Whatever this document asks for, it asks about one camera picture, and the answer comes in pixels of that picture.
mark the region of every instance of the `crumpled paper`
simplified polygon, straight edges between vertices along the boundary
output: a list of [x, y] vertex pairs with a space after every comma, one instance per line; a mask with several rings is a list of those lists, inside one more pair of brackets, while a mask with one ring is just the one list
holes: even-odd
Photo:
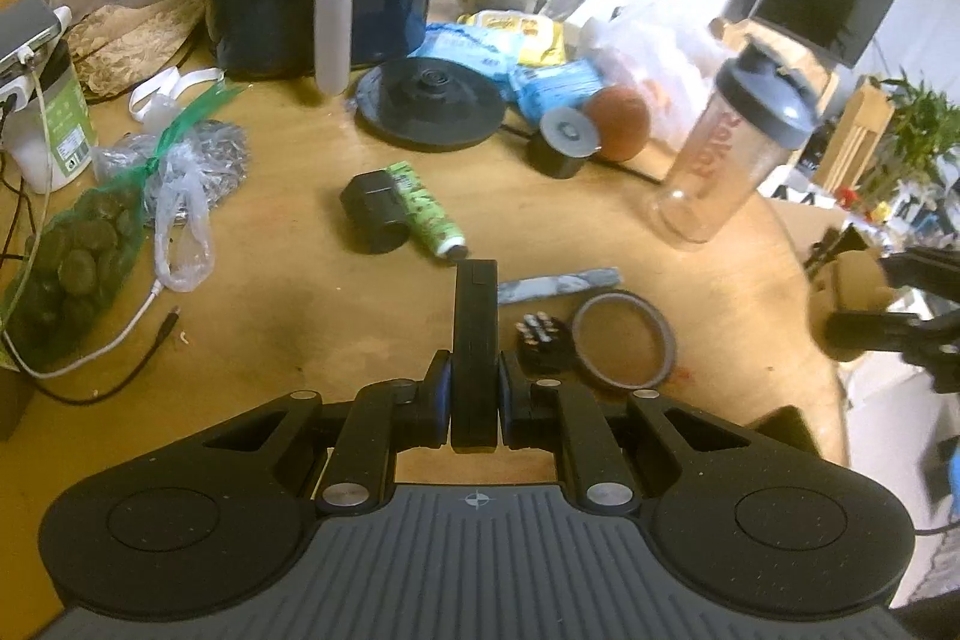
[[108, 4], [67, 34], [88, 97], [109, 98], [163, 68], [203, 18], [203, 0], [164, 0], [143, 9]]

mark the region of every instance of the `small black object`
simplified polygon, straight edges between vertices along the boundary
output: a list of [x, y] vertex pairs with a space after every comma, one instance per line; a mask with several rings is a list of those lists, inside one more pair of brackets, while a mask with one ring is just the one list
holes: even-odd
[[450, 445], [496, 448], [496, 261], [460, 261], [453, 311]]
[[350, 180], [340, 194], [340, 203], [368, 253], [389, 253], [410, 238], [410, 225], [394, 180], [384, 170]]
[[438, 58], [401, 58], [368, 71], [357, 107], [376, 135], [399, 148], [445, 152], [490, 138], [507, 106], [493, 81]]
[[596, 126], [582, 112], [569, 107], [552, 109], [527, 143], [527, 160], [538, 172], [567, 180], [600, 149]]
[[536, 333], [529, 344], [521, 332], [517, 338], [517, 357], [524, 371], [532, 377], [559, 375], [573, 369], [577, 363], [577, 354], [573, 348], [573, 337], [568, 325], [560, 319], [551, 319], [544, 323], [550, 336], [549, 342], [542, 341]]

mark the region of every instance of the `shaker bottle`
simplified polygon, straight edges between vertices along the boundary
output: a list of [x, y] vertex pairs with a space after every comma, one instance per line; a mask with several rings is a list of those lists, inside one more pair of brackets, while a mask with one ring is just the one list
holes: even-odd
[[714, 88], [654, 199], [654, 217], [682, 242], [712, 239], [818, 125], [816, 92], [756, 40]]

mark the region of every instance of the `shaker bottle lid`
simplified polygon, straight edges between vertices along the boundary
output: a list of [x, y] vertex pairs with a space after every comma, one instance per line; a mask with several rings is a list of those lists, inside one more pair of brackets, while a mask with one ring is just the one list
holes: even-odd
[[813, 87], [756, 39], [723, 64], [716, 87], [733, 109], [782, 148], [801, 148], [820, 124]]

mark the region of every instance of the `green leaves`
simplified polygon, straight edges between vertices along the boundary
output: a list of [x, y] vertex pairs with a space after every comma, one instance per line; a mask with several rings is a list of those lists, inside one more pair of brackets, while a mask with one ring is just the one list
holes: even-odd
[[890, 131], [896, 139], [894, 153], [901, 162], [902, 176], [939, 179], [937, 157], [949, 154], [950, 148], [960, 143], [960, 107], [923, 79], [914, 85], [903, 70], [900, 78], [872, 78], [871, 82], [888, 89], [895, 107]]

